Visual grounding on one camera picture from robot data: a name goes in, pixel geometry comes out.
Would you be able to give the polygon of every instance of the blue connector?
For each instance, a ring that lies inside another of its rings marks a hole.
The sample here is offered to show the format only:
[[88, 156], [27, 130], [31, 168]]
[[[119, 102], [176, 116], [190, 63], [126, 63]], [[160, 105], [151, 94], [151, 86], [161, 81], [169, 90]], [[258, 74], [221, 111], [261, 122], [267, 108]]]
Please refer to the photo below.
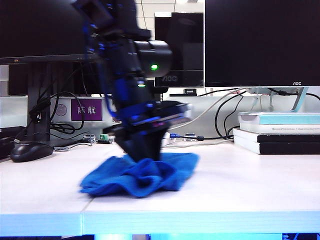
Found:
[[171, 139], [179, 139], [179, 138], [181, 138], [181, 136], [179, 134], [176, 134], [176, 133], [170, 133], [170, 138]]

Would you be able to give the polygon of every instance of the light blue book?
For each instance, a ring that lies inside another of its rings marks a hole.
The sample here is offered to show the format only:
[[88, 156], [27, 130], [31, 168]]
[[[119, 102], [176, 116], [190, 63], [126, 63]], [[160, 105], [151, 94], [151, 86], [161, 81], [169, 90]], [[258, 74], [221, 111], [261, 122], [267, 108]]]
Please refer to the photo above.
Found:
[[320, 112], [239, 112], [241, 124], [261, 125], [320, 125]]

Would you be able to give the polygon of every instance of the green led light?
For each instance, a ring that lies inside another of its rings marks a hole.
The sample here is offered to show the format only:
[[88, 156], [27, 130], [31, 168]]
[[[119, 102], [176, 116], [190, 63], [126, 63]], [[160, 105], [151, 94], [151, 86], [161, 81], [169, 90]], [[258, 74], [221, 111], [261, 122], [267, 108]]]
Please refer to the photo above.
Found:
[[159, 66], [157, 64], [153, 64], [153, 65], [151, 65], [151, 70], [156, 71], [158, 69], [158, 67]]

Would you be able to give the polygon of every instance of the ceiling light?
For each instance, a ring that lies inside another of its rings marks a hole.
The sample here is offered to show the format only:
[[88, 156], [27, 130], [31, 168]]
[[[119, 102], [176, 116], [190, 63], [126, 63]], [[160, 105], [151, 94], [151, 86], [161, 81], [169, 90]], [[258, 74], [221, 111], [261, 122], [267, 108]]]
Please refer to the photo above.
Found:
[[205, 0], [176, 0], [179, 4], [186, 4], [186, 3], [204, 3]]
[[171, 17], [171, 15], [172, 13], [170, 11], [156, 11], [154, 13], [154, 16], [161, 18]]

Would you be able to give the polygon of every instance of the aoc logo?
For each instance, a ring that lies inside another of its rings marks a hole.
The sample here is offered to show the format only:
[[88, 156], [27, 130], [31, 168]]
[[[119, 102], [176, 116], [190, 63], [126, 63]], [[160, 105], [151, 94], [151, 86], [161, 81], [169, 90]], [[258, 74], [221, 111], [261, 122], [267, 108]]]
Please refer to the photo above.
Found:
[[178, 76], [175, 75], [167, 75], [162, 78], [162, 82], [178, 82]]

